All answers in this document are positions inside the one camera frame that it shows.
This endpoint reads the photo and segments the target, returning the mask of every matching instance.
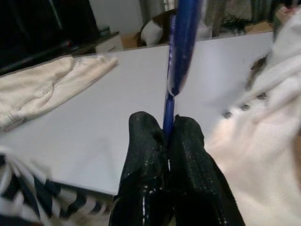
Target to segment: white table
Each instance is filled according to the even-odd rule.
[[[207,137],[271,44],[272,33],[198,42],[175,112],[197,120]],[[162,125],[168,46],[109,56],[118,58],[116,68],[52,112],[1,134],[0,144],[48,167],[55,181],[116,194],[129,116],[146,111]]]

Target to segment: gray surface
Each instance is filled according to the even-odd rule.
[[[271,33],[198,42],[175,112],[194,118],[207,137],[271,44]],[[1,134],[0,144],[48,168],[58,182],[115,194],[129,116],[146,111],[162,125],[168,46],[109,56],[118,58],[116,68],[52,112]]]

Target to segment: white wall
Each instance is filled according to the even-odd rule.
[[[111,31],[132,34],[140,31],[143,20],[139,0],[90,0],[98,25],[108,25]]]

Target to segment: striped fabric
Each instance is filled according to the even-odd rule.
[[[0,226],[94,225],[108,213],[105,201],[62,188],[15,156],[0,153]]]

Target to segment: cream cloth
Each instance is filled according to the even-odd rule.
[[[63,57],[0,78],[0,130],[61,105],[117,64],[104,56]]]
[[[300,226],[301,163],[293,141],[301,128],[301,11],[280,32],[253,88],[229,111],[206,149],[246,225]]]

